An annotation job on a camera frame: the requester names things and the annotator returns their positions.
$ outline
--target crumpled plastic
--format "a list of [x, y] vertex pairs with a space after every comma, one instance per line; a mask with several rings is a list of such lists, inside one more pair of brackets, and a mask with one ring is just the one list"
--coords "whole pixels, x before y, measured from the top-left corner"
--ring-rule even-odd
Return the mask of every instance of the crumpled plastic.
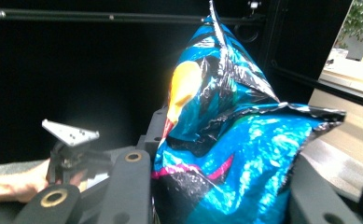
[[152, 171], [161, 223], [282, 223], [302, 148], [340, 110], [280, 102], [210, 1], [173, 74]]

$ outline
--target shiny plastic bag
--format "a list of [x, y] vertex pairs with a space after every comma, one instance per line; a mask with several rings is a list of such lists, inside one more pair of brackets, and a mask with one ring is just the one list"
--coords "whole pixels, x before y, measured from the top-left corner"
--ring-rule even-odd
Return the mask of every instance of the shiny plastic bag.
[[344, 112], [280, 103], [212, 1], [176, 65], [152, 172], [161, 223], [281, 223], [292, 165]]

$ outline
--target plastic bag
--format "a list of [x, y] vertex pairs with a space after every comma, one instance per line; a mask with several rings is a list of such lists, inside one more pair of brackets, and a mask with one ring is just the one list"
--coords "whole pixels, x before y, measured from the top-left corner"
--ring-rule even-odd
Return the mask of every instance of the plastic bag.
[[281, 223], [303, 146], [345, 113], [280, 103], [211, 14], [180, 56], [152, 172], [161, 223]]

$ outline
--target black container wall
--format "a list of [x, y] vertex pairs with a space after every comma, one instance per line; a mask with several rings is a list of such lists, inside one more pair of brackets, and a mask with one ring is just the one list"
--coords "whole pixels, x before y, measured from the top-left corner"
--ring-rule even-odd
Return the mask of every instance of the black container wall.
[[[269, 1], [262, 1], [262, 14]], [[246, 1], [216, 1], [241, 18]], [[208, 1], [0, 1], [0, 8], [203, 16]], [[43, 119], [99, 131], [97, 149], [135, 145], [166, 100], [173, 66], [199, 24], [0, 20], [0, 163], [44, 159]], [[262, 35], [245, 47], [258, 58]]]

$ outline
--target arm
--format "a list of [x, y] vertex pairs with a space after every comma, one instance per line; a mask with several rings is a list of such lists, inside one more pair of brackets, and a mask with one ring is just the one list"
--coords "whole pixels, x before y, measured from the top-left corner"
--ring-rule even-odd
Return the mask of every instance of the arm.
[[20, 174], [0, 175], [0, 202], [29, 202], [48, 186], [46, 174], [49, 160]]

